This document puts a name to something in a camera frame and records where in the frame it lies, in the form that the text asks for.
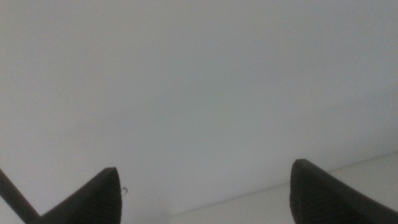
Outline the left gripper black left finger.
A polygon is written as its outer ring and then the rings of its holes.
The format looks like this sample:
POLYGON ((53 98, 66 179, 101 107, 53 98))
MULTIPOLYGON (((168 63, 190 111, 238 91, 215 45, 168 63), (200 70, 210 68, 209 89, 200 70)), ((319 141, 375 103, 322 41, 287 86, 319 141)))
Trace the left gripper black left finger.
POLYGON ((103 169, 89 182, 33 224, 120 224, 121 184, 115 167, 103 169))

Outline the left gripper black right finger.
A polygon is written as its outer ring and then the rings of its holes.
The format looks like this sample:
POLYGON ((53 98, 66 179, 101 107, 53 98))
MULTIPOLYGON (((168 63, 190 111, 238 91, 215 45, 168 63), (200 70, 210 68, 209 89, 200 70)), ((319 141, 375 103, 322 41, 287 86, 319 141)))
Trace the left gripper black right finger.
POLYGON ((397 224, 397 212, 306 159, 292 164, 290 210, 300 224, 397 224))

